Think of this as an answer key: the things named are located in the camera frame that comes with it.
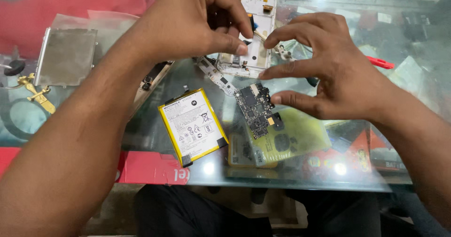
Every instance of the glass table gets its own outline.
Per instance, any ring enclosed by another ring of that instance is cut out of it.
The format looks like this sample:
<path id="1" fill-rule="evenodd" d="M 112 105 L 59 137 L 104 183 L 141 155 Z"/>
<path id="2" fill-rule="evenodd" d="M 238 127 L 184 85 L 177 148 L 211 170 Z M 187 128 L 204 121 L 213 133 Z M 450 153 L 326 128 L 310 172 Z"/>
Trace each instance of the glass table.
<path id="1" fill-rule="evenodd" d="M 276 27 L 308 12 L 327 11 L 345 16 L 354 43 L 365 55 L 395 63 L 395 69 L 380 69 L 381 73 L 449 121 L 449 4 L 449 0 L 277 0 Z M 283 44 L 298 59 L 311 57 L 306 48 L 293 41 Z M 273 55 L 272 63 L 279 62 Z M 26 69 L 32 72 L 36 63 L 27 63 Z M 225 77 L 236 88 L 258 82 L 237 76 Z M 14 83 L 13 78 L 2 79 L 4 84 Z M 270 94 L 282 90 L 316 93 L 305 79 L 274 79 L 261 83 Z M 236 100 L 226 96 L 191 59 L 176 61 L 130 120 L 122 141 L 124 149 L 175 155 L 157 106 L 183 93 L 184 85 L 191 90 L 205 90 L 230 142 L 229 146 L 194 161 L 189 167 L 189 185 L 384 192 L 413 190 L 396 151 L 374 126 L 363 120 L 323 121 L 321 125 L 331 144 L 329 148 L 292 153 L 293 157 L 262 168 L 234 164 L 230 148 L 255 162 L 252 158 L 256 141 L 247 138 L 245 118 Z M 58 107 L 74 89 L 54 86 L 47 97 Z M 29 92 L 24 88 L 0 88 L 0 146 L 22 145 L 48 118 L 38 105 L 23 100 L 26 96 Z M 282 113 L 287 109 L 277 106 L 273 112 Z M 231 140 L 230 136 L 240 139 Z"/>

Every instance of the glass tabletop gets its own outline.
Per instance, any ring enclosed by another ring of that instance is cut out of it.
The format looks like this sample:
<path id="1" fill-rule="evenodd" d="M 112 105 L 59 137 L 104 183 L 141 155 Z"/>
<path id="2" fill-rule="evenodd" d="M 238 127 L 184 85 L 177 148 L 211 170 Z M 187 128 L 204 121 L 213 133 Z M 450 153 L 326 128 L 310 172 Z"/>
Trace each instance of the glass tabletop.
<path id="1" fill-rule="evenodd" d="M 381 73 L 449 121 L 449 4 L 450 0 L 277 0 L 276 27 L 309 12 L 343 15 L 354 43 L 365 55 L 395 64 L 392 70 L 378 68 Z M 283 44 L 297 59 L 311 57 L 308 48 L 294 41 Z M 0 63 L 6 63 L 8 56 L 0 58 L 4 59 Z M 272 55 L 272 64 L 280 62 Z M 27 60 L 28 72 L 35 67 L 35 60 Z M 260 82 L 224 76 L 237 89 Z M 13 85 L 16 78 L 0 79 L 3 85 Z M 316 94 L 305 79 L 261 83 L 270 95 L 282 90 Z M 367 121 L 319 121 L 290 107 L 277 106 L 272 112 L 280 113 L 285 130 L 269 128 L 268 135 L 254 140 L 235 98 L 225 95 L 191 59 L 176 61 L 130 120 L 122 141 L 124 149 L 175 155 L 157 107 L 183 93 L 184 85 L 205 90 L 229 139 L 229 146 L 194 161 L 189 167 L 190 185 L 412 190 L 398 154 Z M 58 107 L 74 89 L 52 86 L 48 99 Z M 0 88 L 0 146 L 22 145 L 48 118 L 38 104 L 26 100 L 27 96 L 30 92 L 24 88 Z"/>

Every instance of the dark trousers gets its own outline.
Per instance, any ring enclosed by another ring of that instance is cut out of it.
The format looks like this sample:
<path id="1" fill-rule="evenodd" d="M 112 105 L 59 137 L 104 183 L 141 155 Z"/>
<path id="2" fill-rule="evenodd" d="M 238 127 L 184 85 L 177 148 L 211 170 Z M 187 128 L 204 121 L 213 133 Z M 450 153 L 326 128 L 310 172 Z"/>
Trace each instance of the dark trousers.
<path id="1" fill-rule="evenodd" d="M 312 236 L 381 236 L 373 193 L 287 190 L 308 212 Z M 250 219 L 182 186 L 146 185 L 135 197 L 139 236 L 272 236 L 268 218 Z"/>

